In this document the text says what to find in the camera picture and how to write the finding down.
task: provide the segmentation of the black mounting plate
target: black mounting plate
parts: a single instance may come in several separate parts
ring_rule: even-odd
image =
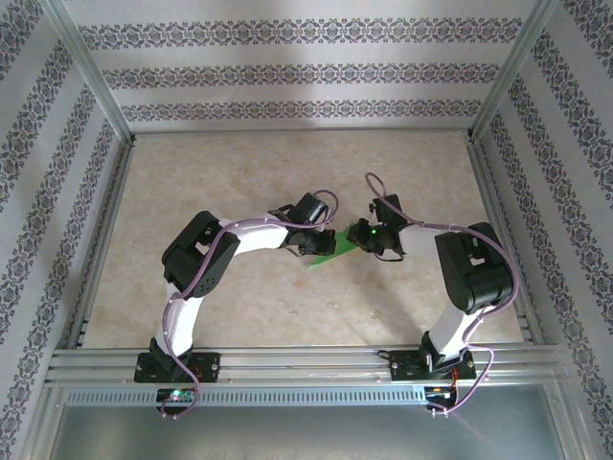
[[[216,383],[219,375],[219,353],[192,353],[188,368],[195,373],[200,383]],[[140,353],[134,371],[136,383],[192,383],[192,379],[183,373],[178,379],[171,379],[168,373],[151,353]]]
[[[419,350],[380,351],[379,356],[389,361],[392,381],[451,379],[451,369],[458,372],[458,380],[477,378],[472,353],[466,351],[461,361],[445,370],[429,373],[423,366]]]

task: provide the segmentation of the robotic arm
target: robotic arm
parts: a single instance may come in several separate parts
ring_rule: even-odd
[[[397,195],[383,198],[401,211]],[[465,358],[475,320],[511,294],[511,270],[497,250],[468,233],[423,228],[380,198],[373,200],[370,211],[370,220],[362,218],[350,229],[350,242],[386,262],[401,261],[416,247],[421,254],[438,255],[449,301],[439,321],[421,339],[420,366],[430,375],[448,371]],[[468,228],[499,244],[488,223]]]
[[[208,211],[192,219],[162,256],[170,304],[165,311],[166,328],[163,325],[149,344],[152,356],[172,380],[183,375],[172,354],[187,365],[200,306],[217,286],[230,261],[238,254],[264,248],[286,248],[298,256],[333,254],[334,230],[324,230],[323,225],[315,228],[321,217],[330,219],[328,215],[329,208],[324,201],[314,194],[306,194],[295,206],[285,205],[246,222],[235,224],[217,219]],[[214,245],[223,228],[229,230]],[[213,251],[210,261],[194,284],[208,251]]]

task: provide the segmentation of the perforated metal strip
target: perforated metal strip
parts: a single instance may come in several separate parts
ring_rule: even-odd
[[[73,389],[66,405],[72,407],[138,407],[155,405],[157,390],[89,388]],[[199,406],[338,406],[338,405],[413,405],[425,403],[421,385],[389,388],[211,388],[200,394]]]

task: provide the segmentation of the aluminum frame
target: aluminum frame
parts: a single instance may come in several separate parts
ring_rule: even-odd
[[[543,385],[558,437],[568,459],[596,458],[589,436],[568,389],[567,375],[557,346],[527,343],[491,344],[496,359],[483,386]],[[379,350],[416,350],[417,346],[382,347],[281,347],[197,349],[221,354],[217,383],[207,388],[249,392],[254,388],[400,388],[422,387],[423,381],[392,381],[388,362],[378,357]],[[129,391],[134,388],[157,389],[173,384],[141,384],[133,380],[136,359],[145,350],[56,350],[52,356],[34,422],[28,434],[23,458],[49,458],[70,392],[100,388]],[[473,355],[480,373],[488,354]],[[448,384],[431,380],[429,385]],[[471,380],[462,380],[467,387]]]

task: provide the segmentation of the wire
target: wire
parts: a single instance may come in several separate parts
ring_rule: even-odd
[[[399,216],[405,218],[409,223],[412,223],[414,225],[418,225],[418,226],[423,227],[423,228],[432,228],[434,230],[448,230],[448,231],[453,231],[453,232],[468,233],[469,235],[472,235],[473,237],[478,238],[482,242],[484,242],[484,243],[488,244],[489,246],[493,247],[496,250],[496,252],[498,252],[501,255],[501,257],[504,259],[505,263],[507,264],[507,267],[511,271],[511,279],[512,279],[511,293],[499,305],[495,306],[493,309],[491,309],[489,311],[484,311],[483,313],[479,314],[477,316],[477,318],[472,323],[470,323],[468,328],[466,328],[465,333],[462,335],[462,341],[464,343],[467,343],[468,340],[470,339],[470,336],[475,332],[477,327],[479,327],[479,325],[481,323],[483,323],[483,321],[484,321],[484,319],[486,317],[488,317],[488,316],[490,316],[492,314],[495,314],[498,311],[501,311],[501,310],[505,309],[506,307],[508,307],[515,300],[515,297],[517,297],[517,293],[519,292],[519,280],[520,280],[520,278],[519,278],[519,271],[517,270],[517,267],[515,266],[515,264],[512,262],[511,256],[496,241],[494,241],[491,238],[487,237],[483,233],[477,232],[476,230],[473,230],[471,228],[467,228],[467,227],[463,227],[461,225],[455,225],[455,224],[445,225],[445,224],[441,224],[441,223],[428,223],[428,222],[426,222],[424,220],[416,220],[414,218],[411,218],[410,216],[408,216],[407,214],[405,214],[401,210],[399,210],[392,203],[390,203],[387,199],[385,199],[385,196],[384,196],[385,195],[385,184],[383,183],[383,180],[381,180],[381,178],[378,175],[376,175],[374,172],[367,172],[366,174],[364,174],[364,178],[366,179],[366,183],[371,188],[371,190],[373,191],[375,196],[377,198],[379,198],[379,200],[381,200],[381,202],[383,204],[385,204],[388,208],[390,208],[396,214],[398,214]],[[379,183],[379,185],[381,186],[381,189],[383,190],[383,195],[376,189],[375,185],[373,185],[373,182],[371,181],[371,178]],[[494,351],[490,347],[476,346],[476,345],[470,345],[470,344],[467,345],[467,348],[469,350],[487,351],[487,352],[489,352],[488,364],[486,365],[486,367],[483,370],[483,372],[479,375],[477,380],[475,380],[475,382],[470,387],[468,392],[464,395],[464,397],[461,398],[458,402],[456,402],[453,406],[447,408],[447,407],[444,407],[444,406],[442,406],[440,404],[436,404],[435,402],[431,402],[430,405],[440,409],[439,412],[433,412],[433,413],[438,413],[438,414],[446,415],[446,414],[449,414],[449,413],[457,410],[458,408],[460,408],[472,396],[472,394],[477,389],[477,386],[479,386],[479,384],[483,381],[485,375],[488,373],[489,368],[491,367],[491,364],[494,361]]]
[[[458,391],[458,370],[455,367],[451,369],[451,378],[453,378],[453,383],[451,384],[451,393],[457,393]]]
[[[202,261],[202,265],[200,266],[197,273],[193,277],[192,282],[183,290],[183,292],[181,292],[180,294],[174,294],[170,298],[166,306],[164,307],[164,313],[162,315],[162,335],[164,337],[164,343],[166,344],[166,348],[169,351],[169,355],[172,358],[172,360],[176,363],[177,366],[179,366],[183,370],[183,372],[185,372],[190,377],[190,379],[192,379],[193,386],[194,386],[192,402],[190,403],[189,406],[187,406],[185,409],[183,409],[178,414],[173,414],[172,418],[174,420],[177,420],[180,417],[183,417],[184,415],[188,414],[195,407],[200,397],[200,383],[198,381],[198,377],[185,364],[183,364],[183,362],[181,362],[181,360],[174,353],[174,350],[172,349],[170,345],[168,317],[169,317],[170,307],[172,306],[172,303],[175,300],[185,299],[194,290],[194,288],[197,286],[202,276],[204,276],[204,272],[209,266],[209,263],[211,262],[211,259],[213,258],[213,254],[215,253],[215,249],[217,245],[219,244],[219,242],[221,241],[221,238],[229,231],[238,230],[240,227],[245,226],[245,225],[262,224],[262,223],[274,223],[277,225],[282,225],[283,227],[303,228],[303,229],[320,228],[324,225],[328,225],[329,223],[331,223],[334,220],[334,217],[336,216],[336,213],[338,212],[338,208],[340,206],[338,196],[336,196],[334,192],[331,192],[330,190],[327,190],[327,189],[318,190],[317,192],[313,194],[315,196],[328,195],[334,200],[334,208],[329,213],[329,216],[326,216],[326,218],[324,218],[324,220],[322,220],[319,223],[302,224],[302,223],[285,222],[285,221],[278,220],[275,218],[246,218],[243,220],[238,220],[236,222],[229,223],[228,225],[223,227],[221,230],[219,230],[219,232],[216,234],[215,238],[213,239],[213,242],[211,243],[211,246],[209,247],[209,250],[207,251],[206,256],[204,257],[204,260]],[[166,404],[169,402],[170,402],[169,400],[165,400],[162,403],[162,406],[160,407],[160,412],[162,413],[162,417],[164,418],[166,418],[168,415],[167,412],[165,411],[165,408],[166,408]]]
[[[287,250],[290,254],[293,254],[296,257],[303,257],[304,254],[299,254],[296,251],[294,251],[291,247],[286,247],[285,250]]]

